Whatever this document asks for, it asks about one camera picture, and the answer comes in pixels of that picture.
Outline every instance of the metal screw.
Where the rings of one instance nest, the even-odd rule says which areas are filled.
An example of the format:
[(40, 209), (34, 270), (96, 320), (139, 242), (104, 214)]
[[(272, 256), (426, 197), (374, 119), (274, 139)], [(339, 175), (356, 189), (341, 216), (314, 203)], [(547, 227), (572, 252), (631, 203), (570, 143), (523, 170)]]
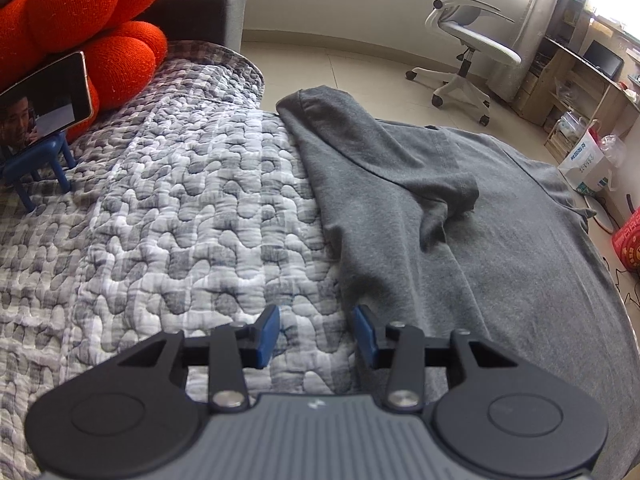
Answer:
[(412, 408), (418, 405), (420, 397), (411, 390), (396, 390), (389, 394), (388, 400), (398, 408)]
[(244, 395), (235, 390), (222, 390), (211, 399), (220, 408), (239, 408), (244, 402)]

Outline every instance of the blue miniature stool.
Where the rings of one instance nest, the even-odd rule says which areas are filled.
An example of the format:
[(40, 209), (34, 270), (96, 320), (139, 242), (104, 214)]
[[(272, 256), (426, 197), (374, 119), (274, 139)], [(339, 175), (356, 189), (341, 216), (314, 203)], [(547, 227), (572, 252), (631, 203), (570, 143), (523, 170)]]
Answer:
[(7, 148), (2, 149), (2, 154), (6, 158), (2, 176), (8, 184), (14, 186), (28, 212), (36, 209), (36, 206), (20, 182), (20, 178), (23, 175), (31, 173), (33, 179), (38, 181), (40, 180), (38, 168), (49, 164), (60, 183), (62, 192), (66, 193), (71, 190), (71, 184), (66, 179), (65, 171), (58, 161), (60, 151), (62, 151), (69, 169), (74, 168), (76, 160), (69, 149), (69, 145), (66, 143), (66, 132), (58, 132), (53, 136), (47, 137), (47, 139), (40, 140), (17, 155), (12, 155)]

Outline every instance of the white shopping bag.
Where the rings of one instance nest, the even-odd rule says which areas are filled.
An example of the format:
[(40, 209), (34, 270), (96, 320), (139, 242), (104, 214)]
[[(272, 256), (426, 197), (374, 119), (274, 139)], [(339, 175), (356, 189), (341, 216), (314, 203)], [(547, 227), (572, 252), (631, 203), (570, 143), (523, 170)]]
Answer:
[(613, 165), (587, 131), (558, 165), (558, 170), (578, 193), (593, 196), (610, 185)]

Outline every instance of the beige floor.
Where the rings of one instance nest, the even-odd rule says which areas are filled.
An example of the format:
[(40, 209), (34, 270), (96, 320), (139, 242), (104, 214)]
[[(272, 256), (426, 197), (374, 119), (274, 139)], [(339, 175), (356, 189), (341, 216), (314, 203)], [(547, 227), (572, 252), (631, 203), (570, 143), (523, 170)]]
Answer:
[[(301, 88), (327, 85), (350, 93), (374, 117), (490, 134), (530, 158), (556, 164), (543, 146), (544, 131), (519, 118), (506, 106), (492, 103), (491, 121), (486, 127), (478, 123), (480, 114), (470, 105), (446, 102), (442, 108), (433, 107), (431, 94), (437, 82), (420, 76), (408, 81), (404, 73), (411, 66), (325, 48), (271, 43), (243, 43), (242, 53), (264, 74), (263, 110), (275, 111), (279, 99)], [(576, 200), (584, 204), (577, 194)], [(619, 284), (636, 333), (640, 333), (640, 285), (636, 275), (623, 269), (611, 247), (610, 236), (593, 220), (590, 221), (590, 235), (607, 261), (614, 282)]]

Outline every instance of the plaid bedspread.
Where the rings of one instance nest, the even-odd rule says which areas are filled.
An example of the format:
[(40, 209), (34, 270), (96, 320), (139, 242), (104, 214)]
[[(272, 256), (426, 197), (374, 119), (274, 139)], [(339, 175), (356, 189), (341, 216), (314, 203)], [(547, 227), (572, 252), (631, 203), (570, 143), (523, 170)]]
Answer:
[[(43, 393), (160, 330), (202, 335), (281, 309), (256, 391), (353, 390), (337, 263), (300, 157), (258, 110), (264, 80), (219, 46), (177, 42), (156, 78), (73, 146), (70, 193), (0, 190), (0, 474), (33, 478), (23, 433)], [(188, 392), (204, 398), (204, 370)]]

